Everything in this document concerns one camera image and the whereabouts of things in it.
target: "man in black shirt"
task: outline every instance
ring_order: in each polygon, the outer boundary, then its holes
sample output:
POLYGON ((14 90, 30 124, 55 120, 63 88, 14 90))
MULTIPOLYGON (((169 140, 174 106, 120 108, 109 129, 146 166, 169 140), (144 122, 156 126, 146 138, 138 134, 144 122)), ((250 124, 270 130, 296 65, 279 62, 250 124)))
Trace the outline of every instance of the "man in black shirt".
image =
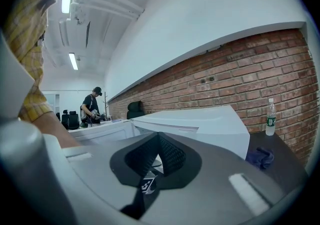
POLYGON ((81 105, 81 121, 82 123, 87 123, 89 127, 100 125, 100 112, 97 104, 96 97, 102 96, 101 88, 96 87, 93 89, 92 93, 85 97, 81 105))

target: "person in yellow plaid shirt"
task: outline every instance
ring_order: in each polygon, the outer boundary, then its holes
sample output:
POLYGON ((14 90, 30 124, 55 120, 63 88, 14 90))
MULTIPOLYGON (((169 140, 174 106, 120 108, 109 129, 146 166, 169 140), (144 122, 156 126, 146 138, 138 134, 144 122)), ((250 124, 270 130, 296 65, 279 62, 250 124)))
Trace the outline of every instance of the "person in yellow plaid shirt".
POLYGON ((33 77, 19 117, 42 133, 57 137, 62 148, 78 143, 52 112, 39 85, 43 78, 42 38, 48 25, 48 8, 57 0, 17 0, 3 27, 4 37, 20 64, 33 77))

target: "black cap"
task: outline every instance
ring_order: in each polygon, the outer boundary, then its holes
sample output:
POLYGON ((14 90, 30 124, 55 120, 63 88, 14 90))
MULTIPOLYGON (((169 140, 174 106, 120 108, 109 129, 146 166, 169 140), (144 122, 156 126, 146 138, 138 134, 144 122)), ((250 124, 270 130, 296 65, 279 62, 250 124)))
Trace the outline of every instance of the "black cap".
POLYGON ((97 93, 98 95, 102 96, 101 88, 98 87, 98 86, 93 89, 93 92, 95 92, 95 93, 97 93))

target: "forearm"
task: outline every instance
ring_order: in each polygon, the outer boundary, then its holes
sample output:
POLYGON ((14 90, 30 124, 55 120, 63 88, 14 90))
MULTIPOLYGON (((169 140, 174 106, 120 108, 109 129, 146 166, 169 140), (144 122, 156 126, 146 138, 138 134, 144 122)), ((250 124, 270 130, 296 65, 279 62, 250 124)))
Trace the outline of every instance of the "forearm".
POLYGON ((86 105, 82 105, 81 106, 82 110, 87 114, 89 115, 90 117, 92 116, 92 113, 90 112, 90 110, 86 107, 86 105))
POLYGON ((61 148, 81 146, 60 123, 53 112, 48 112, 33 121, 33 124, 43 133, 57 137, 61 148))

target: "brick wall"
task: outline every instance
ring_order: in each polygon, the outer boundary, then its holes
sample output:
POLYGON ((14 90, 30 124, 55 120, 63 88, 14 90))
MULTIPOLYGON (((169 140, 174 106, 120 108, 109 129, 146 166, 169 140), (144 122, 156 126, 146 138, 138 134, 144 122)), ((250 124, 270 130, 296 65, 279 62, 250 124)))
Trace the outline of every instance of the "brick wall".
POLYGON ((305 164, 319 120, 318 82, 298 29, 238 39, 178 63, 109 102, 125 119, 130 102, 146 114, 231 105, 249 132, 265 130, 268 98, 277 110, 276 133, 305 164))

